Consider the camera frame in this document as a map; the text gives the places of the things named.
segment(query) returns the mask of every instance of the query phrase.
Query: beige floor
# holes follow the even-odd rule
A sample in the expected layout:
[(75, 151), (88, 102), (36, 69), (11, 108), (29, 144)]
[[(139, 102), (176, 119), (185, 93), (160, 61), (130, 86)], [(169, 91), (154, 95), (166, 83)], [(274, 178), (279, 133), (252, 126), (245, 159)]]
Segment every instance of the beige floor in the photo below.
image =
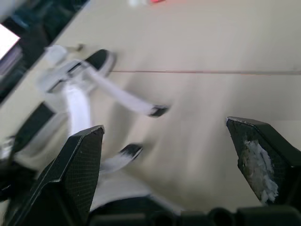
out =
[[(237, 168), (225, 120), (269, 122), (301, 148), (301, 77), (287, 75), (301, 67), (301, 30), (295, 22), (300, 5), (296, 0), (170, 0), (130, 8), (125, 0), (93, 0), (57, 43), (87, 44), (81, 57), (98, 48), (117, 52), (114, 70), (120, 72), (111, 80), (146, 100), (171, 105), (166, 115), (153, 119), (96, 90), (91, 104), (94, 124), (106, 127), (103, 158), (129, 142), (142, 142), (144, 153), (127, 171), (183, 207), (258, 205)], [(35, 81), (46, 67), (42, 59), (0, 108), (1, 139), (43, 100)], [(135, 70), (153, 72), (130, 72)], [(278, 75), (253, 75), (271, 71)], [(41, 169), (65, 140), (62, 126), (41, 155), (27, 162)]]

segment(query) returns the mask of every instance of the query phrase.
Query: red object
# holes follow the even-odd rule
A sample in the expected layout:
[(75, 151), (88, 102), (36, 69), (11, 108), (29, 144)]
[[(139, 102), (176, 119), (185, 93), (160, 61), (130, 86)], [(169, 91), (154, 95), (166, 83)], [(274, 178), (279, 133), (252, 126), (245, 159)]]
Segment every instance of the red object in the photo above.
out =
[(158, 2), (161, 2), (161, 1), (165, 1), (165, 0), (150, 0), (152, 3), (158, 3)]

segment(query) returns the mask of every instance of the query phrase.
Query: black rubber tip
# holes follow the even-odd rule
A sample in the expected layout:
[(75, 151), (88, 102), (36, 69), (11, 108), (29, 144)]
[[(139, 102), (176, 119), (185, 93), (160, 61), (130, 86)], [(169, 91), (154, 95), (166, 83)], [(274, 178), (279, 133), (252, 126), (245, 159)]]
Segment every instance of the black rubber tip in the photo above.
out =
[(153, 114), (151, 114), (150, 117), (158, 118), (164, 115), (169, 110), (169, 107), (166, 105), (155, 105), (154, 110), (156, 111)]
[(99, 71), (108, 57), (109, 52), (105, 49), (101, 49), (89, 56), (85, 61), (90, 63), (97, 71)]
[(127, 155), (131, 155), (132, 157), (137, 157), (139, 152), (143, 149), (141, 144), (129, 144), (125, 148), (123, 148), (120, 153), (124, 153)]

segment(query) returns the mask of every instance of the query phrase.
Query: window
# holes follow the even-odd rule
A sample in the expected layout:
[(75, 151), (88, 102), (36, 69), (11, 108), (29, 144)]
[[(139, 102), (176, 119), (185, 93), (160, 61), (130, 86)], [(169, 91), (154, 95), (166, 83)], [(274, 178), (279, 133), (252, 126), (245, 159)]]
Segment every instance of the window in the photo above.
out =
[(0, 60), (17, 43), (20, 38), (0, 24)]

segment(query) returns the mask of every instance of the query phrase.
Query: textured black surface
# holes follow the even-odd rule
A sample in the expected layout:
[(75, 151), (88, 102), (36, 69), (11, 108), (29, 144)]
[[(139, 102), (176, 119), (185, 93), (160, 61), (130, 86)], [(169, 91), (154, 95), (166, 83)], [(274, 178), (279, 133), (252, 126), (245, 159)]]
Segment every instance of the textured black surface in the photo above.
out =
[(98, 181), (102, 138), (101, 126), (71, 136), (4, 225), (84, 225)]
[(278, 185), (279, 193), (274, 203), (286, 203), (300, 209), (301, 152), (289, 144), (267, 123), (231, 118), (227, 121), (227, 127), (238, 155), (238, 168), (253, 191), (256, 190), (257, 185), (252, 184), (249, 177), (251, 173), (249, 166), (245, 165), (243, 161), (244, 150), (246, 149), (245, 141), (258, 141), (271, 159), (274, 173), (270, 177)]
[(67, 194), (72, 197), (85, 222), (98, 181), (101, 158), (101, 140), (98, 136), (85, 139), (79, 146), (80, 151), (73, 157), (63, 179)]

